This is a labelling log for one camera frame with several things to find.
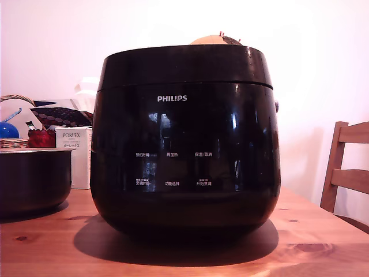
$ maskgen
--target white box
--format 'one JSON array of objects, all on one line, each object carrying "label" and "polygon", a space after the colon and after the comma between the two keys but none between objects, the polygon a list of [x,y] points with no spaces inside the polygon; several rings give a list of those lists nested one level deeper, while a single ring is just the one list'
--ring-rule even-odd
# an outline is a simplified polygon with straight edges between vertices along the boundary
[{"label": "white box", "polygon": [[56,127],[57,147],[75,148],[71,152],[71,188],[89,189],[91,170],[91,127]]}]

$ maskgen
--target wooden chair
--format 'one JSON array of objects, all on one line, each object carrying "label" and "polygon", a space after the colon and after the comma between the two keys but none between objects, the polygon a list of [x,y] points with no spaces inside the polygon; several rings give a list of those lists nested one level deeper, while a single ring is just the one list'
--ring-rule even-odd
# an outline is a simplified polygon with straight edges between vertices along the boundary
[{"label": "wooden chair", "polygon": [[[336,122],[321,200],[321,207],[332,213],[339,186],[369,194],[369,171],[341,169],[345,143],[369,144],[369,122],[351,126],[347,122]],[[345,216],[336,216],[369,234],[369,226],[364,223]]]}]

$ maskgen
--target wicker basket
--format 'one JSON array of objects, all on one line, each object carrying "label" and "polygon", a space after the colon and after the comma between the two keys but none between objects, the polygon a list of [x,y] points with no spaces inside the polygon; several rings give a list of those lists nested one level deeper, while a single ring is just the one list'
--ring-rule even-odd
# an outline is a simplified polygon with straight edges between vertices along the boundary
[{"label": "wicker basket", "polygon": [[0,148],[26,148],[27,141],[21,138],[0,138]]},{"label": "wicker basket", "polygon": [[[35,102],[32,99],[26,96],[15,94],[0,96],[0,103],[10,99],[20,99],[30,103],[33,105],[33,107],[35,107]],[[0,138],[0,148],[26,148],[27,141],[28,140],[21,138]]]}]

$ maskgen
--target blue ball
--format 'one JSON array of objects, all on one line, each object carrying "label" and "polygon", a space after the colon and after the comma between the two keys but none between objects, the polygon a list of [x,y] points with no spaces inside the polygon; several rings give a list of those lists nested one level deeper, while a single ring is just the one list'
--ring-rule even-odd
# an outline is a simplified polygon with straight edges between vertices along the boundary
[{"label": "blue ball", "polygon": [[0,122],[0,139],[19,139],[19,132],[14,125]]}]

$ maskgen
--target cooking pot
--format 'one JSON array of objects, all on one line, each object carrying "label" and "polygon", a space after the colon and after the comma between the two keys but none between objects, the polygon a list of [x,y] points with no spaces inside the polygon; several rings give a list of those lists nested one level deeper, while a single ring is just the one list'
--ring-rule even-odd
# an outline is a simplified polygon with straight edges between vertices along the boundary
[{"label": "cooking pot", "polygon": [[64,202],[71,190],[71,151],[0,149],[0,218],[38,213]]},{"label": "cooking pot", "polygon": [[144,48],[105,59],[92,134],[101,216],[137,238],[236,238],[280,191],[264,55],[236,45]]}]

